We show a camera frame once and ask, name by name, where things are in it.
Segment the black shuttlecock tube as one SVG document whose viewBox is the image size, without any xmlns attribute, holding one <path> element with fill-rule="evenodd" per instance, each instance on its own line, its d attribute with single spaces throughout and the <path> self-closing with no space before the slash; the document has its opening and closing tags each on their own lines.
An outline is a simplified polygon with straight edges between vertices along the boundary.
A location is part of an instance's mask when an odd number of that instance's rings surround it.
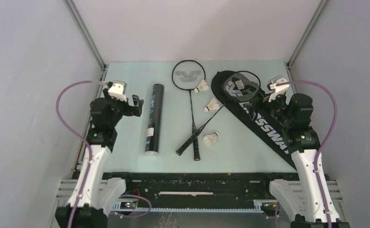
<svg viewBox="0 0 370 228">
<path fill-rule="evenodd" d="M 154 84 L 150 102 L 148 127 L 146 130 L 145 154 L 148 156 L 157 156 L 159 154 L 163 94 L 164 85 Z"/>
</svg>

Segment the white shuttlecock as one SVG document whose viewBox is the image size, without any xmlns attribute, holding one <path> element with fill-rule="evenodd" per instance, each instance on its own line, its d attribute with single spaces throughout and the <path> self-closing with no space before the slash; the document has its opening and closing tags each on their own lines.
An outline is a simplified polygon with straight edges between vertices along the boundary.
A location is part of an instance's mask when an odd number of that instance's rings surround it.
<svg viewBox="0 0 370 228">
<path fill-rule="evenodd" d="M 216 144 L 218 137 L 218 132 L 206 134 L 203 136 L 203 142 L 207 147 L 212 148 Z"/>
<path fill-rule="evenodd" d="M 193 89 L 193 91 L 195 93 L 198 93 L 198 92 L 202 92 L 202 91 L 206 91 L 206 90 L 209 90 L 210 87 L 208 86 L 207 82 L 203 79 L 200 84 Z"/>
<path fill-rule="evenodd" d="M 207 106 L 204 107 L 205 112 L 218 110 L 220 108 L 220 104 L 218 103 L 216 98 L 212 98 L 211 101 Z"/>
</svg>

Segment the white shuttlecock top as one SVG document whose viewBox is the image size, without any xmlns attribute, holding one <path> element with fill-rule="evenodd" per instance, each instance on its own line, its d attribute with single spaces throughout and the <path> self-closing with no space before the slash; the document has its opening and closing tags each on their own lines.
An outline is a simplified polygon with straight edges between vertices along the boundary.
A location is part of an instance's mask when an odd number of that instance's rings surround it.
<svg viewBox="0 0 370 228">
<path fill-rule="evenodd" d="M 193 89 L 193 91 L 195 93 L 198 93 L 198 92 L 202 92 L 202 91 L 206 91 L 206 90 L 209 90 L 210 87 L 208 86 L 207 82 L 203 79 L 200 84 Z"/>
</svg>

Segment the white shuttlecock bottom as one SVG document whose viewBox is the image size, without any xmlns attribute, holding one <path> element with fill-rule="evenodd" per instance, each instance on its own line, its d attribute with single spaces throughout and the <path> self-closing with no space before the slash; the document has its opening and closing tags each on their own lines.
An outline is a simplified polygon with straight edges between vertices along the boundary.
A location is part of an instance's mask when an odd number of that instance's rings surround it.
<svg viewBox="0 0 370 228">
<path fill-rule="evenodd" d="M 218 137 L 218 132 L 206 134 L 203 136 L 203 142 L 207 147 L 212 148 L 216 144 Z"/>
</svg>

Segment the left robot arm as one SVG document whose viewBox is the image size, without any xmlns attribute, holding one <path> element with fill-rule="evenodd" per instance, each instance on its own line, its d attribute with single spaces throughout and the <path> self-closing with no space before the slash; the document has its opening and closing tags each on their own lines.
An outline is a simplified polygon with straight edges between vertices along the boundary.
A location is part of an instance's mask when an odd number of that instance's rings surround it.
<svg viewBox="0 0 370 228">
<path fill-rule="evenodd" d="M 132 195 L 133 184 L 127 180 L 112 178 L 103 190 L 100 184 L 117 138 L 115 127 L 123 116 L 140 117 L 143 103 L 137 95 L 133 95 L 133 105 L 128 99 L 121 101 L 109 95 L 90 103 L 91 126 L 82 170 L 67 205 L 55 212 L 61 228 L 105 228 L 114 202 L 120 196 Z"/>
</svg>

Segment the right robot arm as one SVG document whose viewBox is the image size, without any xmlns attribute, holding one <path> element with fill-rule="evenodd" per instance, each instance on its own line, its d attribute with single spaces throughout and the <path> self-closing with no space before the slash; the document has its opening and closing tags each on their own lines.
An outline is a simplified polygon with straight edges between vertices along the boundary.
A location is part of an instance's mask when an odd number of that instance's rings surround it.
<svg viewBox="0 0 370 228">
<path fill-rule="evenodd" d="M 318 153 L 320 141 L 310 126 L 313 100 L 304 94 L 285 95 L 270 101 L 268 97 L 252 102 L 251 118 L 272 117 L 282 127 L 282 138 L 298 173 L 303 199 L 292 191 L 288 181 L 267 180 L 260 184 L 260 194 L 267 199 L 275 197 L 289 217 L 292 228 L 348 228 L 337 212 L 326 183 L 322 156 Z"/>
</svg>

